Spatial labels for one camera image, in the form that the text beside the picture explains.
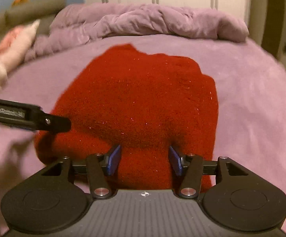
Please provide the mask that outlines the purple bed sheet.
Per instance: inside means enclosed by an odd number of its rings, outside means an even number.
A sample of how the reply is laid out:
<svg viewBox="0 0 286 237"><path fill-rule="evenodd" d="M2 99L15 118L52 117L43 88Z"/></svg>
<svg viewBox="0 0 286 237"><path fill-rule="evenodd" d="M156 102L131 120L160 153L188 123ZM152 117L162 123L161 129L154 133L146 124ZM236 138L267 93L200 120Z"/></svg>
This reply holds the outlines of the purple bed sheet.
<svg viewBox="0 0 286 237"><path fill-rule="evenodd" d="M234 159L286 193L286 71L252 40L238 44L172 35L109 37L24 64L9 77L0 99L36 104L50 112L93 58L126 43L147 54L196 61L217 89L213 156Z"/></svg>

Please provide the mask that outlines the red knit coat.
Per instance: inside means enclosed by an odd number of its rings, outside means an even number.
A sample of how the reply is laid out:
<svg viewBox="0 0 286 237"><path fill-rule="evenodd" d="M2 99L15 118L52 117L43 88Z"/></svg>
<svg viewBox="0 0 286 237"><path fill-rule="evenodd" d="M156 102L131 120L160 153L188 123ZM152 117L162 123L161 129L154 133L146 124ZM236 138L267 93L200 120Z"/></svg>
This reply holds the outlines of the red knit coat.
<svg viewBox="0 0 286 237"><path fill-rule="evenodd" d="M213 157L215 82L187 57L148 55L130 44L111 47L75 78L53 114L69 118L71 130L40 131L35 138L40 161L85 159L119 144L121 160L108 180L115 188L175 188L170 145L206 160Z"/></svg>

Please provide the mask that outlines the pink plush toy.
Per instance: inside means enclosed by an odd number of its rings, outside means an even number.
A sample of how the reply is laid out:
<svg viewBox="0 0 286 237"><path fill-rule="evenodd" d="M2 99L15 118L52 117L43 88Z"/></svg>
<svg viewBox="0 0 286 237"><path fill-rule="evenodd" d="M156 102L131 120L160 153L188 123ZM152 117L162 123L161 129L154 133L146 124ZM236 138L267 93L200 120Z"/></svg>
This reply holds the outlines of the pink plush toy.
<svg viewBox="0 0 286 237"><path fill-rule="evenodd" d="M39 25L39 19L28 25L18 25L0 41L0 89L8 80L8 74L23 62Z"/></svg>

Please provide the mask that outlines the orange plush toy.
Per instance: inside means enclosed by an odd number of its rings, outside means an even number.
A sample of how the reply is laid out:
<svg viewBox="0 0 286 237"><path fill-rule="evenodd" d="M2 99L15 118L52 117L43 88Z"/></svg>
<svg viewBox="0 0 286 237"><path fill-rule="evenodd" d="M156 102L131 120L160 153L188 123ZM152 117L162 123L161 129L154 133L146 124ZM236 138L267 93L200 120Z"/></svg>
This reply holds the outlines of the orange plush toy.
<svg viewBox="0 0 286 237"><path fill-rule="evenodd" d="M11 6L12 6L12 7L18 6L18 5L20 5L20 4L27 3L27 2L29 2L29 1L30 1L30 0L14 0L14 1L12 2Z"/></svg>

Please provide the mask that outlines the dark door frame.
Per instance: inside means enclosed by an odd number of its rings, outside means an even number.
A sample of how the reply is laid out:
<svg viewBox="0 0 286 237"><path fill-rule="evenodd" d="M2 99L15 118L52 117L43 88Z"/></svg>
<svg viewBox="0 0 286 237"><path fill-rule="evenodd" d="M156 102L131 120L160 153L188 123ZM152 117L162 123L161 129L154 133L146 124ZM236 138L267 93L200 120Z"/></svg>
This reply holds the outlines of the dark door frame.
<svg viewBox="0 0 286 237"><path fill-rule="evenodd" d="M286 16L286 0L261 0L265 2L265 16L261 47L274 58L280 59L282 35Z"/></svg>

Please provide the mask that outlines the purple crumpled duvet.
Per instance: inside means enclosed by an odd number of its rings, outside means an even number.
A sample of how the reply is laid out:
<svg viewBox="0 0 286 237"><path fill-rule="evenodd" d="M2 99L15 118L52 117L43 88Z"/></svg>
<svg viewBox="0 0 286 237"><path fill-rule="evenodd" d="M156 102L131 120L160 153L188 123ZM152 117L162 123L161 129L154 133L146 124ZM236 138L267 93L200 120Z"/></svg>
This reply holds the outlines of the purple crumpled duvet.
<svg viewBox="0 0 286 237"><path fill-rule="evenodd" d="M217 9L159 4L70 4L56 15L47 35L36 37L25 61L110 36L154 34L243 43L249 31L242 19Z"/></svg>

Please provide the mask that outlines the olive green headboard cushion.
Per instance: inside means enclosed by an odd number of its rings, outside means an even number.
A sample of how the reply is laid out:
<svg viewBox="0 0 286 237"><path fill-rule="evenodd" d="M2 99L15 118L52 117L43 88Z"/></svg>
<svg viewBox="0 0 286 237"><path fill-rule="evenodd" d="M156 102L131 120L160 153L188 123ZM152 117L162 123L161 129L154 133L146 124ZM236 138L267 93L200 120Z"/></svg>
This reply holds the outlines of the olive green headboard cushion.
<svg viewBox="0 0 286 237"><path fill-rule="evenodd" d="M18 25L40 20L37 34L49 34L49 27L56 15L66 6L66 0L31 0L0 12L0 41Z"/></svg>

